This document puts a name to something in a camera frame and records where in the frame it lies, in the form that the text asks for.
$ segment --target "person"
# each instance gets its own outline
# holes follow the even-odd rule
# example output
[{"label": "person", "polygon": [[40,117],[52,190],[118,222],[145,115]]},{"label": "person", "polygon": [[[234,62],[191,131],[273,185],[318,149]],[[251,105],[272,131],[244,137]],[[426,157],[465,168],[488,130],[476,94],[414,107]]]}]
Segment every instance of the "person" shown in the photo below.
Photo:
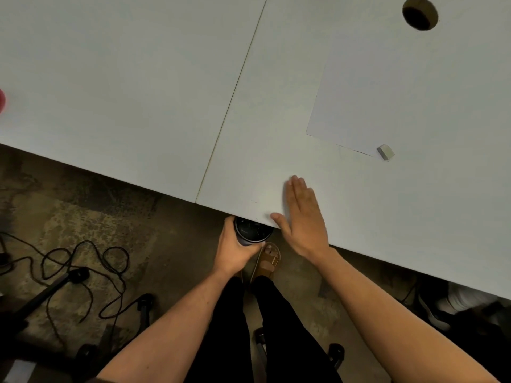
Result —
[{"label": "person", "polygon": [[[285,187],[290,221],[279,213],[272,213],[272,219],[294,251],[316,266],[335,290],[393,381],[496,381],[329,246],[314,191],[303,178],[293,176]],[[236,273],[257,252],[250,289],[263,317],[267,381],[341,382],[326,353],[271,280],[278,267],[278,248],[272,244],[241,246],[233,217],[225,220],[208,276],[114,357],[98,379],[116,383],[253,382],[244,289]]]}]

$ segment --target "black container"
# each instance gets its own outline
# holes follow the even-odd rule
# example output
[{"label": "black container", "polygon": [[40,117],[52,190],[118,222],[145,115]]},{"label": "black container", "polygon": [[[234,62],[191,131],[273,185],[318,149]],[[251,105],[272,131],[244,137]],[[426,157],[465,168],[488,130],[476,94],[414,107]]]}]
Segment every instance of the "black container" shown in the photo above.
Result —
[{"label": "black container", "polygon": [[252,220],[235,217],[234,230],[236,231],[238,242],[243,246],[248,246],[270,238],[273,227],[253,222]]}]

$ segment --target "leg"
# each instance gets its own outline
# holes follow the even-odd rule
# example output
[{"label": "leg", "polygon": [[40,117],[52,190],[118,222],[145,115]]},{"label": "leg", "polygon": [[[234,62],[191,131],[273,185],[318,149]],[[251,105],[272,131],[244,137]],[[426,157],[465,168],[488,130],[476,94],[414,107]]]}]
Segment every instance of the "leg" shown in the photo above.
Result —
[{"label": "leg", "polygon": [[253,383],[250,334],[243,314],[245,289],[232,277],[223,289],[185,383]]},{"label": "leg", "polygon": [[273,281],[259,276],[252,283],[252,291],[263,316],[268,382],[342,382],[328,355]]}]

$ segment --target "brown sandal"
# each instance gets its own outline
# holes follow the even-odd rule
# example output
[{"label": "brown sandal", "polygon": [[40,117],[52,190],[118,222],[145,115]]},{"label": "brown sandal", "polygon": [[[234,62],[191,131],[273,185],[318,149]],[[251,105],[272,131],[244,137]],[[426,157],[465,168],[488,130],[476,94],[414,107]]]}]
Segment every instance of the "brown sandal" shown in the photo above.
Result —
[{"label": "brown sandal", "polygon": [[259,251],[257,263],[255,264],[252,277],[250,278],[250,283],[252,283],[256,277],[259,277],[260,275],[264,275],[270,279],[273,278],[273,272],[280,260],[281,252],[278,247],[271,242],[266,242],[261,251]]}]

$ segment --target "small gray block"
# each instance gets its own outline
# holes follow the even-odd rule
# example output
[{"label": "small gray block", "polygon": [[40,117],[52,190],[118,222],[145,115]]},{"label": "small gray block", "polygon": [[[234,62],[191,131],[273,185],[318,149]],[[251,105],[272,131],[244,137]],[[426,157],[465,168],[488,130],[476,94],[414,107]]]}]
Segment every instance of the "small gray block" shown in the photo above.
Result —
[{"label": "small gray block", "polygon": [[394,156],[393,150],[388,145],[383,144],[377,150],[385,161],[390,160]]}]

